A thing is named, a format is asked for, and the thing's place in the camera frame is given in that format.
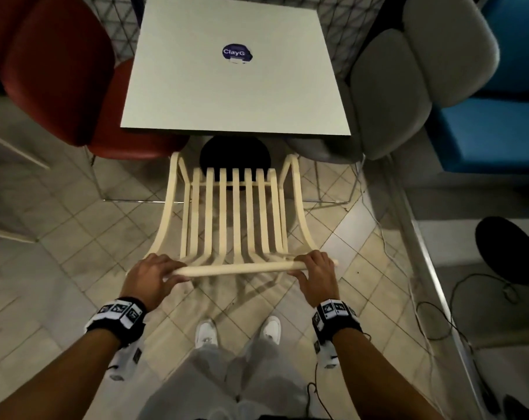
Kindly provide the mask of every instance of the table top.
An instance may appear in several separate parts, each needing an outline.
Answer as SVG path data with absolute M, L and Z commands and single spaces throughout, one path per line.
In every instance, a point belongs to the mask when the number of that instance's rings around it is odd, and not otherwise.
M 350 135 L 314 10 L 148 0 L 121 127 Z

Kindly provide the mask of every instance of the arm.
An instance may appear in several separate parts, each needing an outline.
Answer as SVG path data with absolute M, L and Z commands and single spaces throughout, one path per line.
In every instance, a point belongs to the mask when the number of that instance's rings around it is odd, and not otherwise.
M 305 263 L 309 279 L 301 271 L 289 274 L 297 278 L 305 299 L 313 308 L 327 299 L 340 299 L 335 266 L 325 252 L 314 250 L 296 260 Z M 340 330 L 332 342 L 346 388 L 360 418 L 443 420 L 361 332 Z
M 139 299 L 148 311 L 156 309 L 173 287 L 188 279 L 173 275 L 163 278 L 185 264 L 167 255 L 149 256 L 138 262 L 127 275 L 121 297 Z M 56 360 L 15 393 L 0 403 L 0 420 L 81 419 L 97 393 L 109 362 L 121 342 L 112 332 L 95 329 L 87 332 Z

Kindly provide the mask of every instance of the metal wire mesh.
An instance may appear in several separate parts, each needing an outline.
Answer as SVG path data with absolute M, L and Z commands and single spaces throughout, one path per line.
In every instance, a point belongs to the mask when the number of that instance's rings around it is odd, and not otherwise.
M 134 56 L 139 27 L 130 0 L 85 0 L 105 26 L 122 62 Z M 344 78 L 356 60 L 384 0 L 249 0 L 317 10 L 335 74 Z

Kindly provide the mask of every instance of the purple circular sticker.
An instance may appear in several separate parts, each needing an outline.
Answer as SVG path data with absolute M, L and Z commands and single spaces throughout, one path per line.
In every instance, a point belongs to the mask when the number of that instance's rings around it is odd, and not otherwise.
M 233 63 L 247 63 L 253 59 L 249 49 L 243 44 L 228 44 L 222 49 L 225 59 Z

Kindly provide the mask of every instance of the black round base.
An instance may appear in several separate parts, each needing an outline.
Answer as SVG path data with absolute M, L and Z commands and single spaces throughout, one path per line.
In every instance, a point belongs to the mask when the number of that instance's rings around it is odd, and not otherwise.
M 206 169 L 214 168 L 218 180 L 220 168 L 226 168 L 228 181 L 233 181 L 233 169 L 239 169 L 240 181 L 245 180 L 245 169 L 250 168 L 253 180 L 257 179 L 257 169 L 263 169 L 265 176 L 271 166 L 270 154 L 267 147 L 255 137 L 235 137 L 217 135 L 204 145 L 200 152 L 200 167 L 206 174 Z
M 514 284 L 529 284 L 529 236 L 513 222 L 487 217 L 478 223 L 475 240 L 492 270 Z

